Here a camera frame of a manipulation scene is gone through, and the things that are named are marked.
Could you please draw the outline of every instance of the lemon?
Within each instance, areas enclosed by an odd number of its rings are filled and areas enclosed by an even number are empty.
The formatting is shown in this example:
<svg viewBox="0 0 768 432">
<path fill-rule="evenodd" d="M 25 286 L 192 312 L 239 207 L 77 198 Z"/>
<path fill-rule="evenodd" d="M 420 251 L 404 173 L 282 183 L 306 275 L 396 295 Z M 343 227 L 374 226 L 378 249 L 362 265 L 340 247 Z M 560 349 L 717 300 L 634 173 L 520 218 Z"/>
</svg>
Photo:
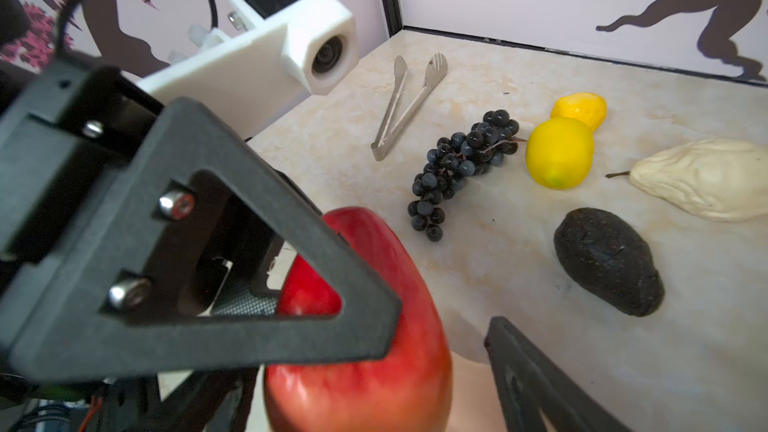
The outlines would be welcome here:
<svg viewBox="0 0 768 432">
<path fill-rule="evenodd" d="M 608 105 L 596 93 L 580 92 L 561 97 L 554 103 L 550 118 L 571 117 L 587 124 L 592 132 L 605 120 Z"/>
<path fill-rule="evenodd" d="M 533 130 L 525 163 L 536 182 L 549 188 L 579 185 L 592 167 L 592 131 L 581 120 L 555 117 Z"/>
</svg>

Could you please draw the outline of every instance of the camera lens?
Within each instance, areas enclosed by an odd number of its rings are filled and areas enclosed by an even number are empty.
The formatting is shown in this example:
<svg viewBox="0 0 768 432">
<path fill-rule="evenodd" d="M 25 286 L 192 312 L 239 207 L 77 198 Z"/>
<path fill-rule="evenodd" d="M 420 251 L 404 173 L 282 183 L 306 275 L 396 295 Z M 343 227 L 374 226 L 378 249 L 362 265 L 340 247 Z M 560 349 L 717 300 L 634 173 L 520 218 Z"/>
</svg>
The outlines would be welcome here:
<svg viewBox="0 0 768 432">
<path fill-rule="evenodd" d="M 328 42 L 323 43 L 312 63 L 312 70 L 315 73 L 325 73 L 331 70 L 341 58 L 341 52 L 344 46 L 338 36 L 331 37 Z"/>
</svg>

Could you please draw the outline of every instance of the metal tongs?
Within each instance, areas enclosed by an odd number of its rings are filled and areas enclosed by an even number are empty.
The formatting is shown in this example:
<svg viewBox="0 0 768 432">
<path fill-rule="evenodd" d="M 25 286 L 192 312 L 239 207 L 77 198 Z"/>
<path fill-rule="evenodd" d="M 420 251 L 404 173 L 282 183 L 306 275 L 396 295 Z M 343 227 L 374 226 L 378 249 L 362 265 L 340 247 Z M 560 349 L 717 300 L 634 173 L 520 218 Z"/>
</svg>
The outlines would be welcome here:
<svg viewBox="0 0 768 432">
<path fill-rule="evenodd" d="M 389 99 L 389 105 L 384 113 L 384 119 L 379 127 L 379 133 L 376 134 L 376 140 L 371 144 L 373 157 L 377 162 L 384 160 L 389 149 L 395 144 L 400 132 L 406 128 L 408 122 L 416 114 L 416 111 L 424 103 L 431 91 L 437 87 L 443 77 L 448 73 L 448 61 L 446 56 L 441 53 L 435 54 L 427 64 L 427 72 L 424 76 L 424 87 L 418 92 L 418 95 L 410 103 L 408 108 L 402 113 L 400 118 L 392 124 L 392 118 L 395 115 L 395 108 L 400 100 L 402 88 L 406 83 L 408 76 L 408 65 L 402 56 L 395 58 L 395 89 L 392 91 L 392 98 Z"/>
</svg>

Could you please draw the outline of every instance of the avocado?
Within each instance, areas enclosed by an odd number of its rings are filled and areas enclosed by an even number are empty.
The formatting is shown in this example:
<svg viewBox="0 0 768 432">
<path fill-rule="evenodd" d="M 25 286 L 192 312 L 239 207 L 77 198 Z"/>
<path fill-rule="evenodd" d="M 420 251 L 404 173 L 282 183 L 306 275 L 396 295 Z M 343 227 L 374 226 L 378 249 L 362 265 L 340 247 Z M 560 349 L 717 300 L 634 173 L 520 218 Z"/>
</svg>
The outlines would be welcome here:
<svg viewBox="0 0 768 432">
<path fill-rule="evenodd" d="M 625 314 L 644 317 L 664 299 L 648 244 L 619 216 L 599 208 L 570 211 L 554 233 L 554 250 L 577 284 Z"/>
</svg>

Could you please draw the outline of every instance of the marble countertop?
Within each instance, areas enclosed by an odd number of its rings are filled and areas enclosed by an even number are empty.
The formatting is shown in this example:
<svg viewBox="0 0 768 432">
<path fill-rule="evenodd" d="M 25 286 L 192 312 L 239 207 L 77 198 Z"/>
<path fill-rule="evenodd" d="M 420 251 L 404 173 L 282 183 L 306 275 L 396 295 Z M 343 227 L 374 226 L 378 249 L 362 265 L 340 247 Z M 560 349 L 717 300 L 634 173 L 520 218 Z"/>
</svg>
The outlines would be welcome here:
<svg viewBox="0 0 768 432">
<path fill-rule="evenodd" d="M 393 62 L 408 81 L 398 112 L 446 54 L 447 77 L 383 162 L 370 143 L 392 93 Z M 594 164 L 571 190 L 543 188 L 524 146 L 441 207 L 444 239 L 411 229 L 413 177 L 441 136 L 506 109 L 527 138 L 552 103 L 596 92 L 608 118 Z M 768 143 L 768 90 L 401 32 L 325 97 L 313 96 L 250 145 L 323 211 L 365 206 L 384 217 L 424 276 L 452 350 L 487 362 L 482 340 L 504 315 L 590 395 L 635 430 L 754 430 L 768 420 L 768 217 L 724 224 L 690 216 L 604 174 L 681 143 L 711 137 Z M 650 245 L 667 289 L 646 318 L 622 314 L 566 275 L 552 235 L 574 208 L 609 210 Z"/>
</svg>

